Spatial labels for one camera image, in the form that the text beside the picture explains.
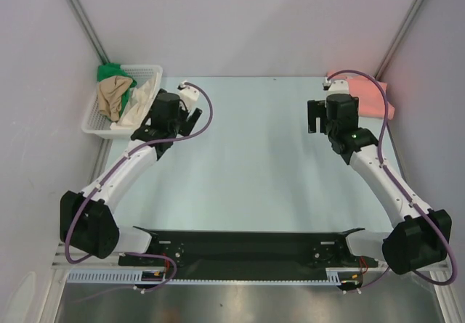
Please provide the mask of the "tan t shirt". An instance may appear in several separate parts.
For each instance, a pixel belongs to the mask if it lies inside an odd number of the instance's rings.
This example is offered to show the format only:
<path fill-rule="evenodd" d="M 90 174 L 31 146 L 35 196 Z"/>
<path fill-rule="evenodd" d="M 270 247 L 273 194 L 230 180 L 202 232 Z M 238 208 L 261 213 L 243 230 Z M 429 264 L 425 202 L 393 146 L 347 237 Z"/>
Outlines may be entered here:
<path fill-rule="evenodd" d="M 97 86 L 97 104 L 101 115 L 112 122 L 119 121 L 123 95 L 132 84 L 130 77 L 115 75 L 103 79 Z"/>

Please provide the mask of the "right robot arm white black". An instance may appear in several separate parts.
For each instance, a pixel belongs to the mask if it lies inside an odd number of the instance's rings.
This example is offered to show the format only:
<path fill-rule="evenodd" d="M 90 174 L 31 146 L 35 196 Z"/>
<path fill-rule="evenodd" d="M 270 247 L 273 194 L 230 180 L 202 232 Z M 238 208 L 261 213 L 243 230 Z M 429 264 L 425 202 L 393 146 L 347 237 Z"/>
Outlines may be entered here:
<path fill-rule="evenodd" d="M 336 260 L 351 266 L 361 256 L 384 261 L 396 274 L 444 261 L 452 227 L 445 210 L 434 210 L 392 170 L 380 154 L 373 133 L 359 125 L 359 100 L 349 94 L 331 94 L 307 103 L 309 133 L 323 133 L 332 150 L 358 173 L 384 208 L 392 231 L 361 229 L 335 247 Z"/>

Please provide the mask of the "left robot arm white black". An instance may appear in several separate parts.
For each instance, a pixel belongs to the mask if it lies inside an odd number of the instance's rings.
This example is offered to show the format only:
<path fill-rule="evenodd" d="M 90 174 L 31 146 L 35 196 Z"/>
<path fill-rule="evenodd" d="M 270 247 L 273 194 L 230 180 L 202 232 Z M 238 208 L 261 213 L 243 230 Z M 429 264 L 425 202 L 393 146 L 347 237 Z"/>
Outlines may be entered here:
<path fill-rule="evenodd" d="M 144 264 L 155 263 L 160 246 L 149 231 L 138 226 L 119 226 L 114 213 L 123 196 L 149 167 L 158 162 L 175 142 L 202 134 L 194 127 L 202 115 L 196 106 L 206 92 L 182 82 L 177 93 L 161 89 L 130 136 L 116 162 L 80 192 L 66 192 L 60 200 L 60 239 L 68 263 L 77 264 L 94 256 L 134 253 Z"/>

